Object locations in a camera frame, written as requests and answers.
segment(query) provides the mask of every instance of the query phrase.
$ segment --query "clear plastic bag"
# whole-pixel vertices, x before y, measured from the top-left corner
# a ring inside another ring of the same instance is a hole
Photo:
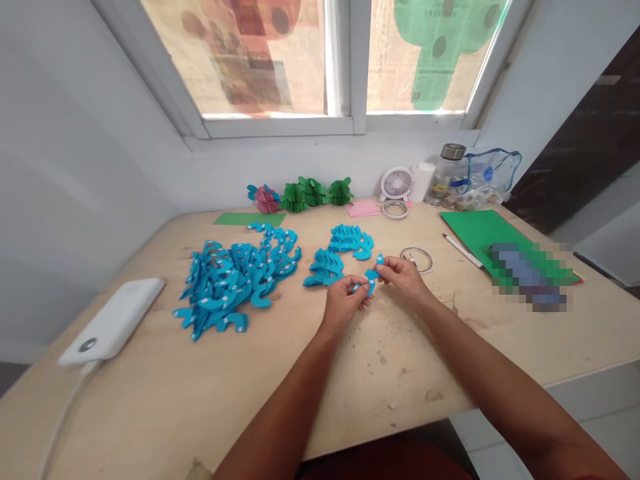
[[[466,154],[453,174],[443,205],[452,210],[471,211],[488,202],[507,201],[521,161],[520,152],[500,148]]]

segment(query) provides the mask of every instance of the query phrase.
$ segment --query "charging cable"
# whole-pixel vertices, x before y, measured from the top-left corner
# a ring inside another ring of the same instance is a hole
[[[60,431],[62,430],[62,426],[65,424],[65,420],[69,416],[69,412],[73,408],[73,405],[75,404],[75,401],[80,395],[80,392],[82,392],[82,389],[87,384],[87,382],[89,381],[93,373],[98,369],[101,363],[102,363],[102,360],[93,360],[90,362],[86,362],[82,367],[82,370],[80,370],[80,380],[78,380],[78,383],[73,388],[73,391],[71,392],[69,399],[67,400],[67,403],[65,404],[64,408],[62,409],[62,412],[60,413],[58,422],[55,424],[53,433],[51,434],[51,439],[49,440],[49,445],[47,446],[45,459],[42,464],[42,470],[40,470],[40,475],[38,476],[39,480],[45,480],[45,478],[47,478],[47,470],[49,469],[49,462],[51,460],[51,456],[53,454],[55,444],[58,440],[58,437],[60,436]]]

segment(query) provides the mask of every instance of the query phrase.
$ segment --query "water bottle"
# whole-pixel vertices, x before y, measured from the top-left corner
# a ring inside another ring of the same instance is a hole
[[[440,205],[451,183],[451,178],[455,173],[458,162],[465,156],[467,148],[458,143],[446,143],[442,147],[442,153],[438,159],[438,165],[433,172],[431,184],[427,191],[427,203],[430,205]]]

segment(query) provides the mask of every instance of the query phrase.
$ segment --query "hand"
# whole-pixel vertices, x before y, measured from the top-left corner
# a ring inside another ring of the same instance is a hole
[[[385,264],[376,264],[375,270],[380,274],[378,281],[384,281],[387,285],[391,283],[396,287],[403,300],[414,310],[420,310],[421,307],[437,301],[422,281],[413,262],[398,257],[386,257]]]
[[[354,293],[351,292],[356,284],[362,285]],[[322,318],[321,329],[331,333],[342,333],[349,326],[356,310],[364,311],[370,306],[373,295],[369,292],[369,280],[365,277],[347,275],[333,283],[327,291],[325,314]]]

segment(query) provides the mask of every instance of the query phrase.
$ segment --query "green paper sheet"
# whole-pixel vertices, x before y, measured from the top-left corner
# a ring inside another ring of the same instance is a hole
[[[279,227],[285,219],[286,213],[236,213],[226,212],[216,218],[214,225],[250,225],[252,223],[269,223],[272,227]]]
[[[442,218],[449,224],[466,248],[482,262],[493,278],[501,278],[500,269],[493,267],[489,247],[494,242],[518,243],[521,251],[536,251],[539,248],[520,233],[512,224],[504,220],[494,210],[471,212],[442,212]],[[560,268],[552,259],[545,260],[548,277],[566,277],[567,269]],[[573,274],[573,282],[580,278]]]

